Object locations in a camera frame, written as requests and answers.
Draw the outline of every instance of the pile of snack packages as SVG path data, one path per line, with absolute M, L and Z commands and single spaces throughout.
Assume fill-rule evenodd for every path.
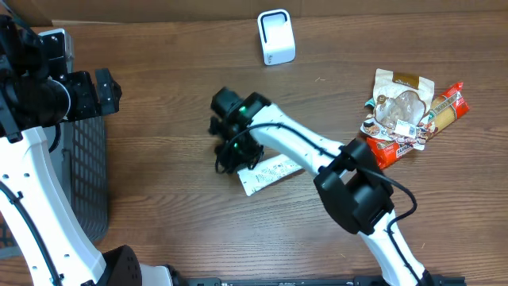
M 360 130 L 370 136 L 367 143 L 378 166 L 384 169 L 412 149 L 425 143 L 469 111 L 462 97 L 463 83 L 452 85 L 433 100 L 434 82 L 420 76 L 378 69 L 373 108 Z

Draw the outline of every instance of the tabletop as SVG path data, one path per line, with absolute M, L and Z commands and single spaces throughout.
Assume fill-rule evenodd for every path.
M 207 130 L 223 86 L 256 91 L 330 139 L 358 136 L 376 68 L 464 82 L 471 110 L 386 174 L 417 212 L 399 223 L 431 273 L 506 285 L 508 265 L 508 13 L 293 19 L 297 56 L 266 67 L 256 20 L 69 26 L 75 70 L 109 68 L 121 111 L 106 119 L 110 228 L 105 252 L 130 245 L 141 263 L 186 277 L 377 275 L 366 245 L 325 212 L 299 172 L 247 197 L 214 171 Z M 398 213 L 410 208 L 400 191 Z M 22 257 L 0 261 L 1 285 L 30 285 Z

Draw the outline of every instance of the red snack package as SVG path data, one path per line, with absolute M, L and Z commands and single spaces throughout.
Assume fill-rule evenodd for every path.
M 469 105 L 460 93 L 464 83 L 452 85 L 445 93 L 432 101 L 429 123 L 418 126 L 418 140 L 428 141 L 469 111 Z M 384 169 L 413 149 L 411 145 L 367 138 L 378 166 Z

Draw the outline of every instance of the gray mesh bin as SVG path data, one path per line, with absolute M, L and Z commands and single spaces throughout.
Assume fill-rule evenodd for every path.
M 61 125 L 58 148 L 51 153 L 53 168 L 79 225 L 91 241 L 108 229 L 108 185 L 106 172 L 106 131 L 101 117 Z M 48 145 L 55 128 L 45 128 Z M 20 256 L 8 226 L 0 215 L 0 259 Z

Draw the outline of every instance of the white label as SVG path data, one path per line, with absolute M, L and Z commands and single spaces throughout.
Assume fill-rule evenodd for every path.
M 414 126 L 413 124 L 398 119 L 394 132 L 397 133 L 398 135 L 415 138 L 416 129 L 417 127 Z
M 288 176 L 302 167 L 285 155 L 264 160 L 257 164 L 253 170 L 243 168 L 238 171 L 241 184 L 247 196 L 251 196 L 264 187 Z

